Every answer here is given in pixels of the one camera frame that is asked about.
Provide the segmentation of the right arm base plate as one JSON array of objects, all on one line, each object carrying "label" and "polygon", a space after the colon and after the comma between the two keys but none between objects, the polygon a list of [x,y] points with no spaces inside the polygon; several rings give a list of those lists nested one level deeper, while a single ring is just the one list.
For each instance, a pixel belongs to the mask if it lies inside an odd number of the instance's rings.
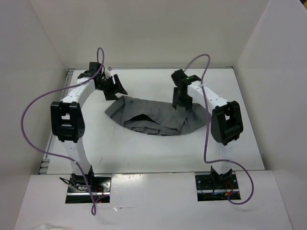
[{"label": "right arm base plate", "polygon": [[198,202],[227,200],[230,195],[231,200],[240,200],[240,191],[236,174],[233,172],[230,180],[221,185],[214,185],[209,172],[196,173],[195,183]]}]

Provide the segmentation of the grey pleated skirt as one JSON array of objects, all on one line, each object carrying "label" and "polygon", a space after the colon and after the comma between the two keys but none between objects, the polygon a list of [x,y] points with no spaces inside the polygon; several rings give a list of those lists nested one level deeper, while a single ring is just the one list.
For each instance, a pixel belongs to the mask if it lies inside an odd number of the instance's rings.
[{"label": "grey pleated skirt", "polygon": [[206,111],[194,103],[189,110],[171,103],[121,96],[105,114],[129,130],[154,136],[180,136],[207,125]]}]

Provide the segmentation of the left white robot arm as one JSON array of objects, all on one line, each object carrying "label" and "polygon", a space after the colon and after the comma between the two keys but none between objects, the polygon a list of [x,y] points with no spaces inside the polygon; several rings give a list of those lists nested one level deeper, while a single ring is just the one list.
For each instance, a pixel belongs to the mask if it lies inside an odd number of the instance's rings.
[{"label": "left white robot arm", "polygon": [[118,100],[117,93],[128,94],[117,74],[112,75],[109,70],[104,70],[95,78],[92,76],[94,71],[91,70],[81,73],[77,86],[61,101],[53,102],[50,106],[52,133],[62,142],[71,160],[70,184],[79,185],[86,192],[94,189],[96,180],[83,146],[85,121],[82,106],[96,90],[102,91],[107,101]]}]

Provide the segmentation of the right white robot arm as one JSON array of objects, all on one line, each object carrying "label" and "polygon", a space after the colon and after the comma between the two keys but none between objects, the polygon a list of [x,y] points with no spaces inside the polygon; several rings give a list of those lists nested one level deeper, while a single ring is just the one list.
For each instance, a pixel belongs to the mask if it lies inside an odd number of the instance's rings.
[{"label": "right white robot arm", "polygon": [[243,132],[240,106],[228,101],[201,83],[196,76],[187,76],[181,69],[171,78],[175,84],[173,107],[192,107],[192,101],[205,108],[207,122],[204,161],[211,165],[210,182],[222,188],[232,175],[231,156],[235,141]]}]

